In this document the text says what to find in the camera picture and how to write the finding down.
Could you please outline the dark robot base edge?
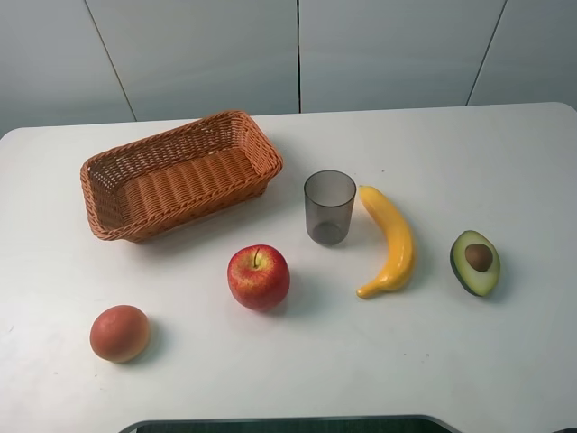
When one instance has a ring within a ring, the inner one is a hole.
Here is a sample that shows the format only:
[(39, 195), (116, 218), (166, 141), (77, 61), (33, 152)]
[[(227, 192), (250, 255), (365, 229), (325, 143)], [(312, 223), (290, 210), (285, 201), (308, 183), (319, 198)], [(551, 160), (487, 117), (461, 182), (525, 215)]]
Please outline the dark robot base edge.
[(123, 432), (456, 432), (442, 421), (427, 417), (238, 419), (197, 421), (146, 421)]

